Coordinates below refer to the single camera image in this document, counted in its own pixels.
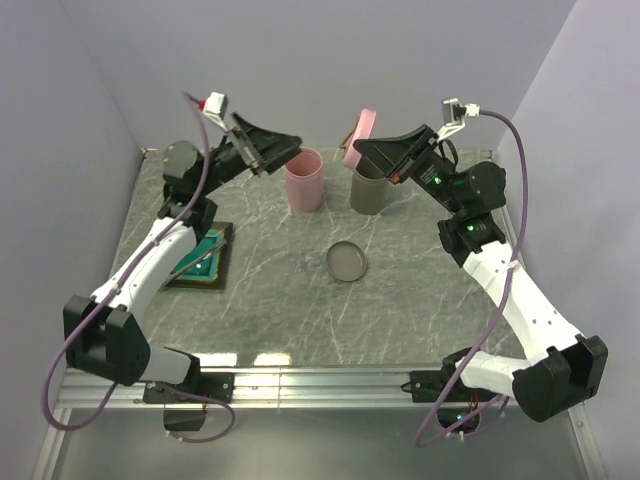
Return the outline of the pink round lid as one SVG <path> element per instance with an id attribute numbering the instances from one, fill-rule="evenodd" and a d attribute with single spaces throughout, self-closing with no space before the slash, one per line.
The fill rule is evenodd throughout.
<path id="1" fill-rule="evenodd" d="M 339 148 L 343 154 L 343 165 L 355 169 L 361 159 L 361 154 L 355 148 L 355 141 L 368 139 L 373 131 L 377 113 L 371 109 L 362 109 L 351 131 L 341 141 Z"/>

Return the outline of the grey round lid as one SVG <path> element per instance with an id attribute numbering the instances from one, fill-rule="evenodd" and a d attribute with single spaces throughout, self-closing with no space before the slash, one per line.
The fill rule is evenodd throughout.
<path id="1" fill-rule="evenodd" d="M 364 251 L 351 241 L 339 241 L 329 247 L 325 257 L 329 274 L 342 282 L 359 280 L 366 272 Z"/>

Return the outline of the metal tongs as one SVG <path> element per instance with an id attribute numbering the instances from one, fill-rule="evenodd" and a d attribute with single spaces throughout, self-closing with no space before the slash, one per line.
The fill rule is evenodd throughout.
<path id="1" fill-rule="evenodd" d="M 195 258 L 194 260 L 192 260 L 191 262 L 183 265 L 182 267 L 178 268 L 176 267 L 172 272 L 171 272 L 171 276 L 172 277 L 178 277 L 182 274 L 184 274 L 186 271 L 188 271 L 189 269 L 191 269 L 192 267 L 194 267 L 196 264 L 198 264 L 199 262 L 211 258 L 212 256 L 218 254 L 223 248 L 224 246 L 227 244 L 227 241 L 225 239 L 219 240 L 217 241 L 215 244 L 213 244 L 205 253 L 203 253 L 202 255 L 200 255 L 199 257 Z"/>

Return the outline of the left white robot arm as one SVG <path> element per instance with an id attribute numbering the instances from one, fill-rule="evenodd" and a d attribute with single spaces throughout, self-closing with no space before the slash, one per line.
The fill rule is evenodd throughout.
<path id="1" fill-rule="evenodd" d="M 172 270 L 204 238 L 217 206 L 209 194 L 238 175 L 272 174 L 301 151 L 302 140 L 259 128 L 240 115 L 215 148 L 181 140 L 163 152 L 163 197 L 146 239 L 90 296 L 72 296 L 63 309 L 65 356 L 78 370 L 130 386 L 167 383 L 180 402 L 202 390 L 197 357 L 151 345 L 141 328 L 145 311 Z"/>

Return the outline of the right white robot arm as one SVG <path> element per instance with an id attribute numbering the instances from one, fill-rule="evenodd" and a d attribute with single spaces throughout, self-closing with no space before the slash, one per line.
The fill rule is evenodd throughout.
<path id="1" fill-rule="evenodd" d="M 494 211 L 506 203 L 505 170 L 491 161 L 459 170 L 440 143 L 421 126 L 403 136 L 357 139 L 353 146 L 390 183 L 411 179 L 450 213 L 438 223 L 443 249 L 496 304 L 525 357 L 491 355 L 480 345 L 449 355 L 436 402 L 484 390 L 513 398 L 530 419 L 546 421 L 597 394 L 608 348 L 551 304 L 494 221 Z"/>

